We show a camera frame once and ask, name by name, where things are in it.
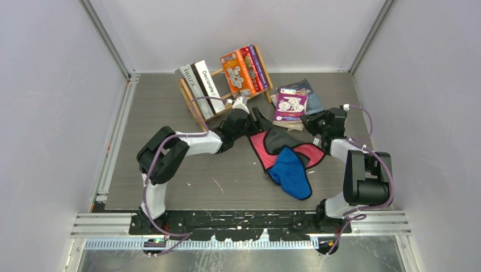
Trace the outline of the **purple illustrated book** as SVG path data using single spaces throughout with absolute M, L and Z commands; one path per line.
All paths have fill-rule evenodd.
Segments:
M 288 130 L 302 131 L 301 116 L 306 113 L 306 89 L 280 88 L 277 94 L 273 124 Z

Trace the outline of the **wooden book rack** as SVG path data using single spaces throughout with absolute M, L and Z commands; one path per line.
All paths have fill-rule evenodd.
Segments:
M 262 55 L 261 55 L 260 48 L 259 48 L 258 45 L 255 45 L 255 46 L 256 46 L 256 49 L 258 50 L 259 54 L 260 54 L 260 61 L 261 61 L 262 67 L 263 67 L 263 69 L 264 69 L 264 71 L 265 71 L 265 73 L 266 73 L 269 87 L 266 88 L 265 90 L 262 90 L 262 91 L 259 92 L 259 93 L 256 93 L 256 92 L 255 92 L 255 94 L 254 94 L 253 96 L 251 96 L 251 97 L 246 97 L 246 98 L 248 98 L 248 100 L 249 100 L 249 99 L 252 99 L 252 98 L 255 97 L 255 96 L 258 96 L 258 95 L 263 94 L 263 95 L 265 95 L 267 102 L 268 102 L 268 103 L 271 103 L 271 99 L 270 99 L 270 94 L 269 94 L 269 92 L 270 92 L 270 90 L 273 89 L 273 84 L 272 84 L 272 81 L 271 81 L 271 79 L 270 79 L 270 76 L 269 76 L 267 67 L 266 67 L 266 65 L 265 65 L 265 63 L 264 63 L 263 57 L 262 57 Z M 212 73 L 210 72 L 212 78 L 213 78 L 213 76 L 215 76 L 215 75 L 217 75 L 217 74 L 220 74 L 220 73 L 224 73 L 223 68 L 221 68 L 221 69 L 219 69 L 219 70 L 217 70 L 217 71 L 215 71 L 215 72 L 212 72 Z M 184 98 L 185 98 L 185 101 L 186 101 L 186 104 L 187 104 L 188 109 L 190 110 L 190 112 L 191 112 L 192 115 L 194 116 L 196 122 L 200 125 L 201 130 L 202 130 L 203 132 L 206 132 L 206 131 L 208 130 L 207 125 L 206 125 L 206 122 L 207 122 L 207 121 L 209 121 L 209 120 L 211 120 L 211 119 L 213 119 L 213 118 L 216 118 L 216 117 L 220 116 L 221 114 L 225 113 L 227 110 L 231 109 L 231 106 L 226 106 L 226 104 L 225 104 L 225 103 L 226 103 L 226 100 L 227 100 L 227 99 L 235 99 L 235 97 L 232 95 L 232 93 L 231 93 L 231 91 L 230 91 L 230 87 L 229 87 L 229 85 L 228 85 L 228 89 L 229 89 L 228 94 L 226 94 L 226 95 L 224 95 L 224 96 L 221 96 L 221 98 L 220 98 L 220 100 L 224 102 L 225 110 L 223 110 L 222 112 L 219 112 L 219 113 L 217 113 L 217 114 L 214 113 L 214 117 L 211 117 L 211 118 L 205 120 L 204 117 L 203 117 L 203 115 L 202 115 L 202 112 L 201 112 L 200 108 L 198 107 L 198 105 L 197 105 L 197 103 L 196 103 L 196 101 L 199 100 L 199 99 L 207 99 L 208 102 L 209 102 L 209 100 L 210 100 L 210 99 L 214 99 L 214 97 L 206 96 L 205 93 L 204 93 L 203 88 L 201 87 L 201 89 L 202 89 L 202 91 L 203 91 L 203 93 L 204 93 L 204 96 L 203 96 L 203 97 L 194 98 L 193 95 L 192 95 L 192 92 L 191 92 L 190 89 L 188 88 L 185 80 L 184 80 L 182 77 L 180 77 L 180 76 L 179 76 L 179 79 L 178 79 L 178 85 L 179 85 L 179 88 L 180 88 L 180 90 L 181 90 L 182 95 L 183 95 Z

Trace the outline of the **purple 52-Storey Treehouse book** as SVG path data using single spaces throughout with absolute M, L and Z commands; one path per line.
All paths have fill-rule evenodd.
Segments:
M 252 54 L 252 58 L 254 60 L 254 65 L 256 67 L 256 71 L 258 72 L 259 79 L 261 82 L 261 90 L 265 90 L 266 88 L 269 87 L 268 81 L 267 81 L 267 76 L 266 73 L 262 67 L 261 61 L 260 61 L 260 54 L 258 50 L 256 49 L 256 46 L 253 44 L 250 44 L 249 46 L 250 52 Z

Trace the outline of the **orange 78-Storey Treehouse book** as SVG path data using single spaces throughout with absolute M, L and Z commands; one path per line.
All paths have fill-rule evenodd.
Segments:
M 254 84 L 248 73 L 241 51 L 238 49 L 220 58 L 232 95 L 251 97 L 255 94 Z

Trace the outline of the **white Decorate Furniture book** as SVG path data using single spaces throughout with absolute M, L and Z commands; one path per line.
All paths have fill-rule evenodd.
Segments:
M 195 62 L 191 65 L 191 68 L 195 72 L 197 81 L 203 88 L 205 95 L 214 97 L 214 99 L 209 100 L 213 112 L 217 114 L 225 110 L 224 102 L 220 100 L 221 96 L 208 70 L 206 62 L 204 60 Z

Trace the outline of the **grey Iantra book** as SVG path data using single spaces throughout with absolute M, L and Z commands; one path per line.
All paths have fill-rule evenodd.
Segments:
M 199 85 L 199 82 L 193 72 L 193 69 L 189 64 L 181 66 L 179 69 L 175 71 L 175 73 L 182 77 L 194 98 L 203 97 L 204 93 Z M 212 107 L 210 106 L 207 99 L 199 99 L 196 101 L 198 107 L 200 108 L 202 115 L 205 120 L 214 117 L 214 112 L 212 111 Z

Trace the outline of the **red white illustrated book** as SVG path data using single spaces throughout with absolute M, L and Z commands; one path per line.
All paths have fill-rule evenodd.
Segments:
M 260 81 L 258 72 L 256 70 L 256 67 L 254 65 L 254 61 L 252 59 L 252 54 L 250 53 L 249 47 L 245 46 L 243 48 L 240 48 L 241 55 L 244 59 L 244 63 L 246 65 L 246 68 L 248 70 L 250 79 L 252 81 L 252 84 L 254 86 L 255 92 L 259 93 L 263 89 L 263 84 Z

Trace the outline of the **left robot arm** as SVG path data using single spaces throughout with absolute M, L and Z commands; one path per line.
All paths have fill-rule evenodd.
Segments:
M 187 156 L 220 154 L 233 147 L 241 137 L 251 137 L 270 129 L 272 123 L 258 110 L 232 110 L 216 127 L 200 133 L 181 133 L 162 127 L 137 154 L 143 178 L 140 209 L 143 226 L 152 234 L 163 231 L 166 220 L 167 183 Z

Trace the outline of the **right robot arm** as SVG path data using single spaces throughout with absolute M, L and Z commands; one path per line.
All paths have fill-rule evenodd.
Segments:
M 300 117 L 307 131 L 320 139 L 321 149 L 345 165 L 343 189 L 316 207 L 316 228 L 324 233 L 337 225 L 337 219 L 363 220 L 364 210 L 381 209 L 394 199 L 391 156 L 376 152 L 366 140 L 345 136 L 349 104 Z

